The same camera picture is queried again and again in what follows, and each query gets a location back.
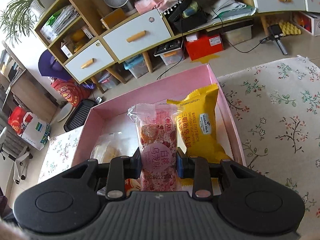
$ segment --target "beige floor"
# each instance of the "beige floor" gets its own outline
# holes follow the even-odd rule
[[[264,38],[264,33],[261,31],[258,31],[256,34],[253,33],[253,35],[254,38],[252,40],[238,44],[236,47],[242,51],[248,51],[258,44],[260,39]],[[209,63],[215,75],[218,77],[284,57],[295,57],[296,55],[308,57],[313,63],[320,66],[320,37],[312,37],[310,34],[303,32],[303,34],[299,36],[286,36],[282,41],[288,50],[289,55],[287,56],[283,56],[281,51],[272,42],[268,42],[258,46],[255,50],[247,54],[240,53],[233,47],[226,48],[224,51],[217,53],[219,57],[210,60]],[[200,64],[200,62],[190,62],[190,58],[187,58],[169,70],[165,75],[163,75],[163,78]],[[116,88],[108,90],[103,95],[99,95],[98,91],[95,91],[95,96],[102,96],[104,100],[112,99],[130,90],[154,82],[161,73],[170,67],[165,66],[163,63],[158,65],[155,63],[155,65],[156,70],[153,73],[147,73],[138,79],[132,78],[127,84],[120,84]],[[50,137],[64,133],[64,122],[65,121],[57,123],[54,120],[52,121],[52,132]],[[12,186],[9,201],[11,207],[14,200],[21,192],[37,184],[40,169],[48,147],[49,144],[47,143],[41,151],[32,151],[34,158],[30,160],[28,164],[26,180],[20,181],[19,185],[14,184]]]

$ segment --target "round pivot joint cover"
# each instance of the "round pivot joint cover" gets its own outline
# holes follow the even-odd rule
[[[241,231],[279,235],[295,231],[305,206],[293,190],[270,179],[237,179],[218,200],[221,215]]]
[[[20,227],[42,234],[61,234],[92,221],[100,209],[95,191],[77,179],[51,179],[24,191],[15,201]]]

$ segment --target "wooden leg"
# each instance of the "wooden leg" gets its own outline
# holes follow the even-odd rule
[[[98,80],[96,79],[95,76],[91,77],[91,81],[96,84],[97,88],[99,89],[99,91],[100,91],[102,94],[105,92],[105,91],[102,89],[100,83],[98,82]]]
[[[265,16],[260,16],[262,27],[266,36],[269,36],[268,24]]]
[[[152,67],[151,60],[150,60],[148,52],[144,51],[144,52],[142,52],[142,55],[144,57],[144,61],[146,62],[146,65],[148,67],[149,72],[152,73],[153,72],[153,67]]]
[[[126,80],[122,76],[120,76],[120,74],[117,71],[113,70],[112,67],[108,67],[106,68],[106,70],[108,70],[108,72],[111,75],[113,75],[117,80],[119,80],[122,84],[126,84]]]

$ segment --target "white floral tablecloth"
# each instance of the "white floral tablecloth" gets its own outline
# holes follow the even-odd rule
[[[38,184],[71,168],[83,126],[50,138],[47,154],[42,164]]]
[[[298,56],[218,78],[250,169],[297,192],[298,232],[320,225],[320,70]]]

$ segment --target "round sticker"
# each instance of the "round sticker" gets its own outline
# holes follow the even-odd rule
[[[170,166],[171,151],[162,143],[151,143],[141,153],[143,168],[151,172],[164,171]]]

